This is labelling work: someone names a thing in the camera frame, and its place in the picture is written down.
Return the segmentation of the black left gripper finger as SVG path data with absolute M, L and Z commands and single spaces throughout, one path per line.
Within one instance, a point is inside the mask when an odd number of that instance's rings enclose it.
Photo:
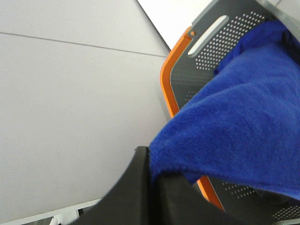
M 79 225 L 256 225 L 254 216 L 225 213 L 180 174 L 150 182 L 149 150 L 139 146 L 113 188 Z

